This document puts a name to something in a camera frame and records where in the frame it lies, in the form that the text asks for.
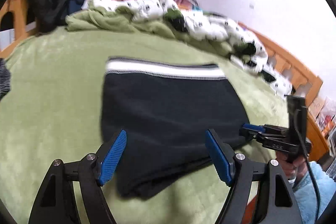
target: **green bed sheet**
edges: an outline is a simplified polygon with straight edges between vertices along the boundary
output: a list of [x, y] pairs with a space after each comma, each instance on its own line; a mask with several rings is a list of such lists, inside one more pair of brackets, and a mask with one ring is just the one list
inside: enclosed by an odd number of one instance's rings
[[[68, 32], [62, 27], [49, 35], [28, 38], [7, 62], [12, 90], [0, 102], [0, 198], [19, 224], [28, 222], [41, 181], [54, 159], [76, 161], [100, 146], [101, 91], [109, 56], [172, 64], [217, 63], [251, 123], [287, 126], [286, 104], [267, 84], [228, 60], [185, 43], [145, 33]], [[273, 151], [254, 141], [239, 151], [257, 161], [274, 157]], [[103, 191], [119, 224], [210, 224], [221, 210], [228, 187], [209, 166], [147, 201], [120, 198], [115, 178]], [[251, 197], [255, 193], [253, 183]], [[78, 183], [75, 194], [86, 224]]]

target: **wooden bed frame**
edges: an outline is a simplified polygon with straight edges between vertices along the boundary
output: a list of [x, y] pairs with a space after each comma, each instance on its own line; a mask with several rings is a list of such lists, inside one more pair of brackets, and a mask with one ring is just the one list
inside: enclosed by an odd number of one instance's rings
[[[189, 8], [185, 5], [179, 5], [179, 7], [182, 9]], [[0, 57], [7, 58], [22, 40], [36, 33], [36, 29], [26, 32], [27, 10], [28, 5], [26, 0], [7, 0], [4, 6], [1, 8], [0, 19], [2, 19], [2, 17], [7, 12], [13, 13], [15, 40], [2, 51], [0, 49]], [[309, 106], [320, 90], [320, 87], [323, 83], [321, 78], [314, 75], [297, 58], [295, 58], [292, 54], [280, 47], [275, 42], [271, 41], [269, 38], [263, 36], [255, 30], [248, 28], [241, 22], [239, 22], [239, 24], [242, 27], [253, 31], [257, 35], [257, 37], [266, 47], [268, 55], [276, 59], [276, 70], [281, 73], [284, 70], [290, 70], [292, 72], [293, 77], [291, 79], [291, 82], [295, 89], [298, 89], [300, 86], [304, 86], [307, 83], [311, 86], [309, 92], [306, 95], [306, 105]], [[312, 141], [313, 145], [313, 149], [310, 153], [310, 160], [318, 160], [329, 150], [329, 148], [325, 138], [318, 130], [313, 118], [310, 115], [308, 116], [307, 121], [307, 136]]]

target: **light blue fuzzy sleeve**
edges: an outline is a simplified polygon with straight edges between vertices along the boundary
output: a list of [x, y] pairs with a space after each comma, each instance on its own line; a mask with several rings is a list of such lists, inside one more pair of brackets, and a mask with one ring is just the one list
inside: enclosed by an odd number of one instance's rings
[[[310, 167], [320, 192], [320, 217], [336, 191], [336, 182], [316, 162], [310, 162]], [[316, 214], [316, 196], [308, 172], [293, 190], [300, 208], [303, 224], [313, 224]]]

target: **silver bolt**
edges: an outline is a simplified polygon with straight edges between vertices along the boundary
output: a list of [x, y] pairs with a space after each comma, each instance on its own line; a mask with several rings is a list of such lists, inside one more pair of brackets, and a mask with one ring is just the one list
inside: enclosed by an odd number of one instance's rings
[[273, 166], [278, 166], [279, 165], [279, 162], [277, 160], [271, 160], [271, 164]]
[[239, 159], [239, 160], [244, 160], [245, 159], [245, 155], [242, 154], [242, 153], [237, 153], [236, 154], [236, 158]]
[[59, 166], [60, 164], [61, 164], [61, 160], [60, 159], [56, 159], [56, 160], [54, 160], [53, 162], [52, 162], [52, 164], [54, 165], [54, 166]]
[[94, 153], [90, 153], [90, 154], [88, 154], [88, 155], [86, 156], [86, 159], [87, 159], [87, 160], [94, 160], [95, 157], [96, 157], [96, 154], [94, 154]]

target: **blue textured pad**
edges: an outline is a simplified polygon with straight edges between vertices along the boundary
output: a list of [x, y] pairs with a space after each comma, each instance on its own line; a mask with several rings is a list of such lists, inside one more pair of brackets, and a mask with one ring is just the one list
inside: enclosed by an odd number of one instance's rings
[[255, 126], [254, 124], [245, 123], [242, 128], [265, 133], [265, 128], [263, 126]]
[[101, 186], [103, 186], [106, 182], [108, 182], [112, 176], [122, 153], [126, 147], [127, 142], [127, 134], [125, 130], [122, 130], [119, 133], [119, 136], [115, 140], [114, 144], [112, 145], [111, 149], [107, 153], [105, 159], [101, 163], [101, 172], [98, 178], [98, 182]]
[[209, 152], [219, 178], [221, 181], [224, 181], [226, 185], [231, 185], [232, 177], [230, 175], [230, 165], [209, 130], [206, 132], [205, 146]]

